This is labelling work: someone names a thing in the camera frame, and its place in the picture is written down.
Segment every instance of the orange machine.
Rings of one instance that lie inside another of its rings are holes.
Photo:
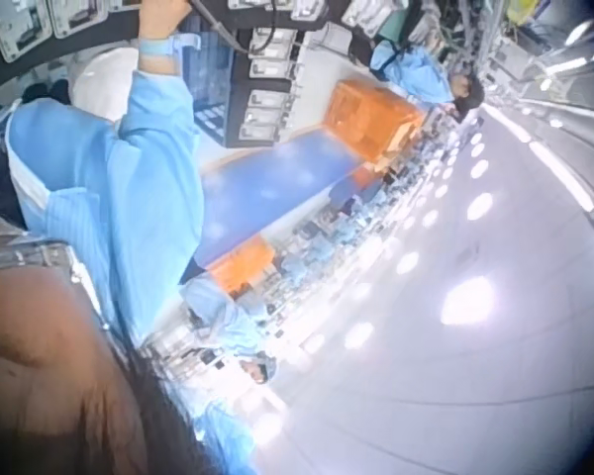
[[[389,89],[359,80],[337,84],[324,125],[365,161],[393,156],[423,125],[425,113]]]
[[[255,236],[211,264],[209,272],[226,292],[236,292],[261,275],[274,255],[275,250]]]

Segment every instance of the blue panel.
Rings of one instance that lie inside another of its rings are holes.
[[[317,131],[209,173],[196,260],[210,264],[359,165],[341,142]]]

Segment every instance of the hand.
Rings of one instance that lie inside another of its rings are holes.
[[[169,38],[190,12],[187,0],[143,0],[139,12],[139,38]]]

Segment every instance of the sleeve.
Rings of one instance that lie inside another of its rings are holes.
[[[139,339],[200,241],[196,143],[193,99],[182,79],[135,72],[107,168],[122,306]]]

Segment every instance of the orange cabinet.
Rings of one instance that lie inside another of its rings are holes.
[[[260,276],[274,255],[274,249],[260,236],[255,236],[211,264],[208,270],[216,282],[231,293]]]
[[[365,161],[401,150],[425,113],[389,89],[351,79],[337,85],[324,125]]]

